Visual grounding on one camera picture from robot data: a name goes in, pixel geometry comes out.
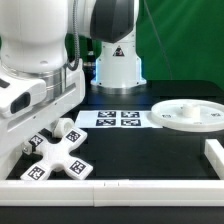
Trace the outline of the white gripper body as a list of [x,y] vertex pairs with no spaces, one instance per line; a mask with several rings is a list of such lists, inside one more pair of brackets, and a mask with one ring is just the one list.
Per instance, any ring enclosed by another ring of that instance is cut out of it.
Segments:
[[37,104],[19,115],[0,116],[0,180],[7,178],[22,155],[23,143],[79,105],[85,96],[84,73],[70,74],[71,85],[53,101]]

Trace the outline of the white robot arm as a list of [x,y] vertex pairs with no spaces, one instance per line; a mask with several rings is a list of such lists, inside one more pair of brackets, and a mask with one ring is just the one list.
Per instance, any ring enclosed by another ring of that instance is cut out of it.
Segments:
[[83,62],[66,37],[103,42],[94,86],[128,91],[144,85],[135,50],[139,0],[0,0],[0,180],[22,153],[43,158],[24,174],[53,170],[84,179],[91,165],[71,156],[87,134],[66,113],[85,96]]

